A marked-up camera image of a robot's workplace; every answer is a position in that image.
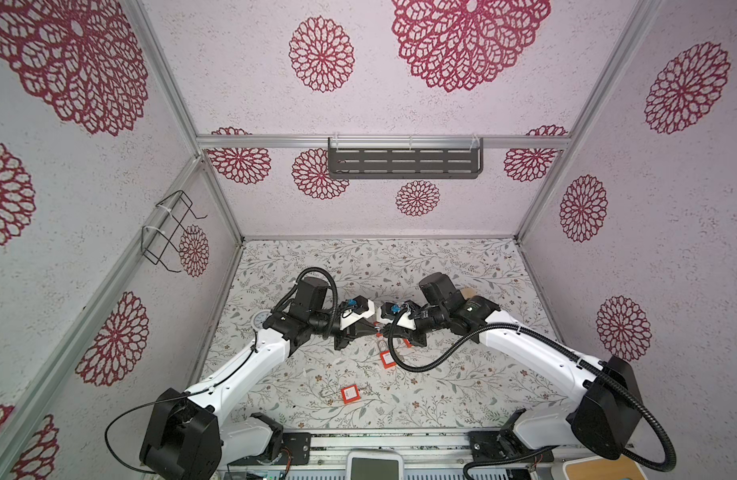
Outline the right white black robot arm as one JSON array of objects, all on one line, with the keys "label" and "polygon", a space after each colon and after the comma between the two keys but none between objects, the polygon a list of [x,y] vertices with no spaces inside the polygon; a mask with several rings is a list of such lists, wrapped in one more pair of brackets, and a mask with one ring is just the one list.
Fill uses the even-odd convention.
[{"label": "right white black robot arm", "polygon": [[435,272],[420,281],[424,306],[412,301],[384,303],[378,315],[384,332],[426,344],[426,335],[448,330],[506,354],[548,380],[566,402],[515,414],[506,430],[528,450],[578,444],[593,454],[616,460],[624,454],[642,416],[599,379],[604,373],[635,399],[641,397],[633,368],[624,359],[603,361],[572,350],[526,327],[497,303],[465,296],[450,278]]}]

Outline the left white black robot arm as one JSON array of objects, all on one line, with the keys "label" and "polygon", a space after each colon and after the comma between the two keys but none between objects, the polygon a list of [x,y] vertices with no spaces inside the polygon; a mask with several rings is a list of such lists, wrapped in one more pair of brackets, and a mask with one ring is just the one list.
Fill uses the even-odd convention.
[{"label": "left white black robot arm", "polygon": [[373,301],[340,298],[326,270],[302,270],[240,353],[186,391],[170,388],[150,403],[140,462],[164,479],[208,479],[238,460],[278,460],[282,424],[260,413],[234,423],[232,410],[312,337],[332,338],[342,350],[356,338],[375,334],[375,318]]}]

